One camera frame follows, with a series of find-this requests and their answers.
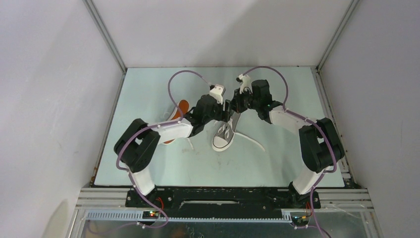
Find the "light blue table surface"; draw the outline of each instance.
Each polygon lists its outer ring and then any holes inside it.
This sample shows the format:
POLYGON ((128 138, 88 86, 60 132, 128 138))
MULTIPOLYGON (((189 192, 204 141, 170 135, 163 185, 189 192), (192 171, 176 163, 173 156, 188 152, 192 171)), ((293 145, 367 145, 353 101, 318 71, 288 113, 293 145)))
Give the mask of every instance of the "light blue table surface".
MULTIPOLYGON (((164 121, 174 105, 169 99, 167 82, 177 71, 194 70, 213 84, 226 88, 224 99, 232 99, 240 85, 236 77, 250 67, 198 68, 129 68, 122 86, 115 115, 109 130, 95 185, 131 185, 126 172, 115 167, 116 141, 136 118, 154 123, 164 121)), ((325 117, 315 81, 309 67, 276 67, 289 85, 287 107, 305 116, 325 117)), ((252 80, 267 79, 273 99, 282 102, 285 86, 281 78, 268 69, 256 69, 249 74, 252 80)), ((176 101, 185 99, 195 106, 198 99, 209 93, 207 84, 194 74, 182 73, 171 85, 176 101)), ((151 161, 152 178, 156 185, 168 186, 278 186, 287 187, 296 178, 304 163, 297 135, 270 125, 248 110, 241 115, 237 131, 264 146, 240 137, 223 152, 211 148, 211 140, 220 122, 208 123, 204 130, 191 137, 194 150, 187 139, 176 139, 169 145, 159 145, 151 161)), ((327 174, 319 186, 343 187, 340 169, 327 174)))

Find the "gray wall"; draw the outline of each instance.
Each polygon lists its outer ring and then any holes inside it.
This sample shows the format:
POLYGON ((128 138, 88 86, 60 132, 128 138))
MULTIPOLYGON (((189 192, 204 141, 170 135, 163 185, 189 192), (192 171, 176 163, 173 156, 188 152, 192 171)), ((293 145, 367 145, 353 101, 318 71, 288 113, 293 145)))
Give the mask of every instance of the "gray wall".
POLYGON ((385 236, 419 237, 420 1, 362 1, 322 75, 385 236))
POLYGON ((0 2, 0 237, 64 237, 121 72, 81 0, 0 2))

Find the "white wall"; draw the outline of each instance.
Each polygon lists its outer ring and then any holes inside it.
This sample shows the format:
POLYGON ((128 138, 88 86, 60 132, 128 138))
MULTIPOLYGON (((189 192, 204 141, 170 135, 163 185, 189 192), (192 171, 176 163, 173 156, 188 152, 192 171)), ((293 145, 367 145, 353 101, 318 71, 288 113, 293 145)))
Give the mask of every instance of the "white wall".
POLYGON ((95 0, 128 67, 316 65, 351 0, 95 0))
POLYGON ((419 237, 420 1, 362 1, 322 73, 385 236, 419 237))
POLYGON ((121 72, 81 0, 0 3, 0 237, 63 237, 121 72))

